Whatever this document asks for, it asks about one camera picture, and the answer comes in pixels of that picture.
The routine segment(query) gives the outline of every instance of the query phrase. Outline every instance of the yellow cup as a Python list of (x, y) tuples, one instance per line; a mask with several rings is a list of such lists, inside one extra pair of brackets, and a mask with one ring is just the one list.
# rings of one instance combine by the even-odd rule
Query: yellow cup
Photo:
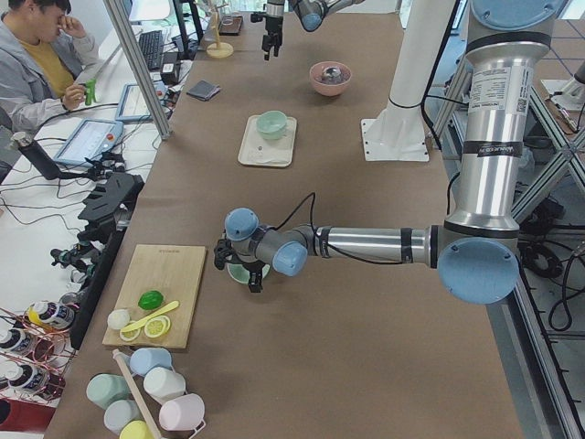
[(30, 320), (31, 323), (34, 323), (38, 327), (42, 327), (43, 329), (46, 329), (47, 331), (52, 332), (53, 328), (40, 321), (40, 318), (38, 317), (37, 311), (34, 311), (32, 306), (30, 306), (27, 309), (27, 316), (28, 316), (28, 320)]
[(120, 439), (154, 439), (144, 421), (132, 421), (120, 433)]

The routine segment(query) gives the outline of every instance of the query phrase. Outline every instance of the wallet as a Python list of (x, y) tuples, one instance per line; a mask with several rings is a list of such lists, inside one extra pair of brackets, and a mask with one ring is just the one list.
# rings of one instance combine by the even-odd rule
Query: wallet
[(206, 80), (201, 80), (197, 84), (195, 84), (189, 91), (186, 93), (189, 96), (193, 96), (194, 98), (199, 99), (200, 101), (209, 101), (213, 98), (216, 94), (221, 91), (221, 87), (218, 85), (212, 84), (211, 82), (207, 82)]

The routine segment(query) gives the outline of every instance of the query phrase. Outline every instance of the keyboard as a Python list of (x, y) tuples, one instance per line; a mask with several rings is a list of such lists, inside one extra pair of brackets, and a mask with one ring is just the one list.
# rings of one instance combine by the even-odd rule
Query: keyboard
[(138, 37), (138, 47), (143, 52), (146, 66), (150, 71), (158, 71), (161, 68), (163, 42), (162, 30), (143, 32)]

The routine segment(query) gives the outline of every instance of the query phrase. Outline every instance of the yellow plastic spoon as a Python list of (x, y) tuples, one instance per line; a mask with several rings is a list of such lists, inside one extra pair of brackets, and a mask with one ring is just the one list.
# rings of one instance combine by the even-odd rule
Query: yellow plastic spoon
[(138, 320), (134, 323), (131, 323), (130, 325), (126, 325), (125, 327), (120, 329), (120, 332), (134, 331), (135, 329), (143, 327), (144, 325), (146, 325), (146, 322), (148, 322), (148, 320), (150, 320), (151, 318), (156, 317), (156, 316), (160, 316), (161, 314), (168, 313), (169, 311), (173, 311), (175, 308), (178, 308), (179, 305), (181, 305), (179, 303), (179, 301), (174, 300), (173, 302), (170, 302), (170, 303), (166, 304), (165, 306), (163, 306), (161, 309), (154, 311), (152, 314), (149, 314), (148, 316), (143, 317), (140, 320)]

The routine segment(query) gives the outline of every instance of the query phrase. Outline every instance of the brown table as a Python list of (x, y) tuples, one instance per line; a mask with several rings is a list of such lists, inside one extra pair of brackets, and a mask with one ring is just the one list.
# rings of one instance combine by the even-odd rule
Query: brown table
[[(320, 225), (424, 228), (445, 215), (439, 152), (426, 164), (363, 157), (359, 122), (386, 105), (398, 16), (337, 14), (313, 34), (289, 16), (270, 62), (262, 32), (246, 19), (225, 39), (236, 49), (229, 59), (197, 55), (186, 86), (205, 79), (222, 92), (181, 98), (45, 437), (113, 437), (85, 387), (117, 372), (101, 339), (138, 243), (208, 248), (189, 346), (174, 354), (206, 404), (201, 438), (521, 437), (485, 308), (450, 296), (435, 271), (313, 258), (294, 278), (270, 273), (264, 292), (250, 294), (214, 268), (224, 217), (239, 206), (276, 224), (316, 191)], [(324, 59), (354, 72), (338, 98), (309, 85), (309, 67)], [(292, 165), (240, 165), (248, 117), (270, 109), (298, 121)], [(292, 224), (307, 220), (304, 209)]]

